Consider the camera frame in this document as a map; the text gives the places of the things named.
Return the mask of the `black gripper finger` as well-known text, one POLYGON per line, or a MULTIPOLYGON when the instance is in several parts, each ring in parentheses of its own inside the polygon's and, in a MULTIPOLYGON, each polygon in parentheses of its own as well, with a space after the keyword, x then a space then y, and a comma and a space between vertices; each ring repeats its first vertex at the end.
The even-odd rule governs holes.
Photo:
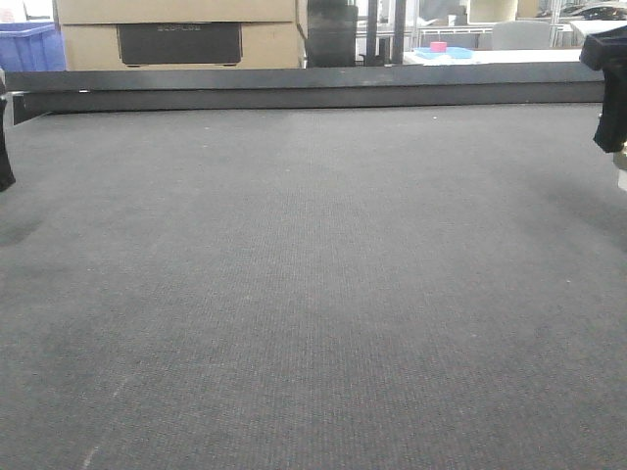
POLYGON ((589 35, 580 62, 604 78, 603 110, 594 141, 606 153, 626 143, 626 27, 589 35))

